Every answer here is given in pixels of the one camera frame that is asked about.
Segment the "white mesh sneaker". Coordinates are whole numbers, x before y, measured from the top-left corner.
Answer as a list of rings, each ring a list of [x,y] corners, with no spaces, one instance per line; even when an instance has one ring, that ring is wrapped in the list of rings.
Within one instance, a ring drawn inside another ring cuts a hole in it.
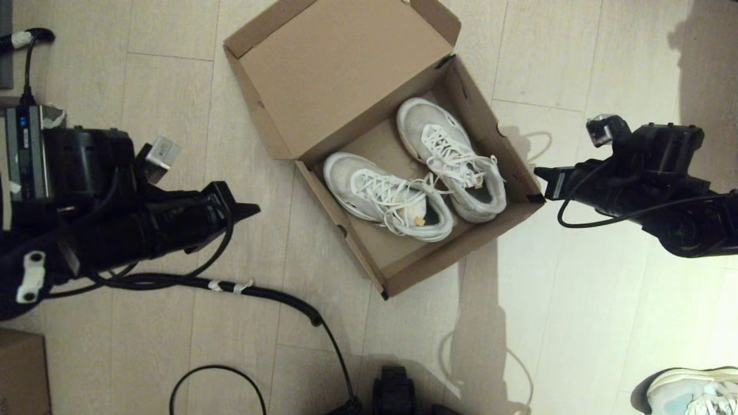
[[[396,120],[406,150],[442,182],[442,192],[461,218],[485,223],[506,210],[505,181],[496,157],[477,153],[450,111],[414,97],[401,105]]]
[[[325,184],[352,215],[396,236],[427,243],[450,236],[454,216],[435,188],[435,176],[403,179],[353,153],[337,152],[322,168]]]

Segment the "brown cardboard shoe box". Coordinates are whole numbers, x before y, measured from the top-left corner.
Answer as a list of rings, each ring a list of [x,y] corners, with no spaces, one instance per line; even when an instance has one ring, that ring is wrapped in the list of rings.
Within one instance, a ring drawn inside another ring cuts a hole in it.
[[[545,204],[462,58],[461,22],[439,0],[279,0],[224,40],[224,51],[271,158],[293,160],[366,275],[400,294],[527,220]],[[396,236],[340,207],[323,166],[338,152],[404,179],[427,174],[401,144],[401,103],[426,97],[449,110],[472,148],[495,157],[506,210],[427,243]]]

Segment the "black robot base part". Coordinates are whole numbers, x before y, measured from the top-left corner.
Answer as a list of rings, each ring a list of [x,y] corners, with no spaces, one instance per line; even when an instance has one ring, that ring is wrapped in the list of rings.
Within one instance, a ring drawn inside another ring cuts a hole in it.
[[[416,415],[414,381],[403,366],[382,366],[372,386],[372,415]]]

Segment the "grey power supply unit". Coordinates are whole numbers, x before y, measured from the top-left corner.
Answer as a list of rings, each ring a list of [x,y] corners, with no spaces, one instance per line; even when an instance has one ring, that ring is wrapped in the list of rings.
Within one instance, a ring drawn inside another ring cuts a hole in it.
[[[19,105],[5,110],[5,120],[11,200],[51,199],[44,132],[66,126],[66,111],[51,105]]]

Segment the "white teal worn sneaker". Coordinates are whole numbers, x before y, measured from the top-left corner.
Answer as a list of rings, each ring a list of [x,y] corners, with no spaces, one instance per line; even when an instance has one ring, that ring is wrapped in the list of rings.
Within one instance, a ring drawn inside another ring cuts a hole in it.
[[[659,371],[634,388],[630,404],[644,415],[738,415],[738,367]]]

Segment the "plain brown cardboard carton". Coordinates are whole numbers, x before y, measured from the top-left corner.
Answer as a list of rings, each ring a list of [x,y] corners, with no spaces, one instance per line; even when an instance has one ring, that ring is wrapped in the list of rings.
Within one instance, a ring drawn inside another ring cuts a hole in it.
[[[0,415],[51,415],[44,336],[0,328]]]

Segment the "dark grey panel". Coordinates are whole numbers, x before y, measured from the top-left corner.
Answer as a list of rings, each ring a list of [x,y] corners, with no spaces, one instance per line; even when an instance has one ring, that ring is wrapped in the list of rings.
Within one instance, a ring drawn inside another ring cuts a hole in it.
[[[0,89],[13,89],[12,0],[0,0]]]

